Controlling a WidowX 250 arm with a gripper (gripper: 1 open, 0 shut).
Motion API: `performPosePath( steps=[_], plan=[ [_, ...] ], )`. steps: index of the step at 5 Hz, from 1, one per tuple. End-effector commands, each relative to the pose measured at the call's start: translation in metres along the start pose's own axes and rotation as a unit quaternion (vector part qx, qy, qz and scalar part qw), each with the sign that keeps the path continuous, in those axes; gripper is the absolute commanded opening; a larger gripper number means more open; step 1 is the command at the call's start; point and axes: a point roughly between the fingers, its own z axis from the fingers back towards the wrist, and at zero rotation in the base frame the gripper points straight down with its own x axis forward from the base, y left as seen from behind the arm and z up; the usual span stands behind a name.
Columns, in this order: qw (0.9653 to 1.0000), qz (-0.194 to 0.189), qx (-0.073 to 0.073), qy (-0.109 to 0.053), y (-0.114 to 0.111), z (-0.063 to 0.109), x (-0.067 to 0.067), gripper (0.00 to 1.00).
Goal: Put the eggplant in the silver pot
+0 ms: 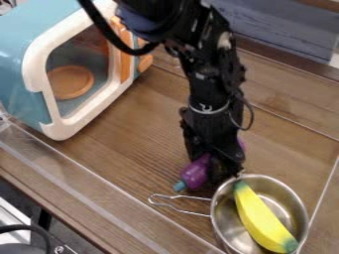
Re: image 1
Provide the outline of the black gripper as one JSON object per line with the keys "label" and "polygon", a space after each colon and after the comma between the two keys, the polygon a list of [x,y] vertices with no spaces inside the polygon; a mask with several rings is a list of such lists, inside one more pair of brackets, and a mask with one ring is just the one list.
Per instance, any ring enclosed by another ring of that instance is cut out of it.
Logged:
{"label": "black gripper", "polygon": [[241,171],[245,153],[239,141],[239,128],[232,123],[229,104],[212,110],[192,105],[179,110],[184,144],[191,161],[213,154],[208,160],[208,181],[217,185]]}

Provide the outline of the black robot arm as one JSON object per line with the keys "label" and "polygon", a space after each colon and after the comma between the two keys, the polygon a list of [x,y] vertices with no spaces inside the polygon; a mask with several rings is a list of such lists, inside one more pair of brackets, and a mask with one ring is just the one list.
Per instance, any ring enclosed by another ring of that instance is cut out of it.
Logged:
{"label": "black robot arm", "polygon": [[240,63],[228,20],[203,0],[116,0],[117,16],[143,40],[164,46],[179,59],[189,82],[188,105],[180,109],[191,160],[208,154],[213,183],[243,169],[245,67]]}

